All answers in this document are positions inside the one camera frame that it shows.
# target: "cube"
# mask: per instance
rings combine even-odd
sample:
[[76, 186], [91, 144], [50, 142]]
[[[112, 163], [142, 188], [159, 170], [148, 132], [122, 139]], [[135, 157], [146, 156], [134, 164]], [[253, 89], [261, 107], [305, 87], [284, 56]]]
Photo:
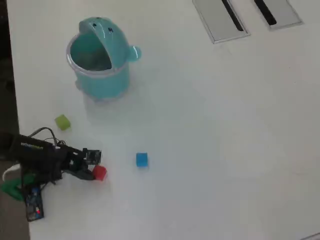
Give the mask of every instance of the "cube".
[[135, 160], [138, 168], [148, 167], [148, 154], [146, 152], [138, 152]]
[[61, 131], [68, 129], [71, 126], [69, 119], [63, 114], [58, 116], [54, 121]]

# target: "teal container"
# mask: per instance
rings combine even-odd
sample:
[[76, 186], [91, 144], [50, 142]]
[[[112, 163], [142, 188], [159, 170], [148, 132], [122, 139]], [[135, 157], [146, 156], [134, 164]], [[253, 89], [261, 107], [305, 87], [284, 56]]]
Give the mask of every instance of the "teal container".
[[129, 62], [141, 57], [121, 29], [108, 18], [90, 17], [79, 23], [66, 50], [77, 77], [76, 86], [96, 100], [121, 95], [129, 86]]

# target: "white tabletop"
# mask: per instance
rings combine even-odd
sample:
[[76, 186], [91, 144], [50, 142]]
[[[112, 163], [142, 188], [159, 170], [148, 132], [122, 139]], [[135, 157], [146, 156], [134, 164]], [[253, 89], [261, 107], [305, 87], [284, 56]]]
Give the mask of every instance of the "white tabletop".
[[[43, 192], [32, 240], [299, 240], [320, 232], [320, 1], [304, 25], [212, 44], [191, 0], [8, 0], [20, 132], [47, 126], [101, 149], [104, 182], [64, 174]], [[112, 19], [142, 58], [116, 101], [77, 90], [66, 47], [78, 23]], [[65, 114], [72, 127], [57, 129]], [[40, 137], [49, 137], [49, 133]], [[148, 152], [149, 169], [135, 164]]]

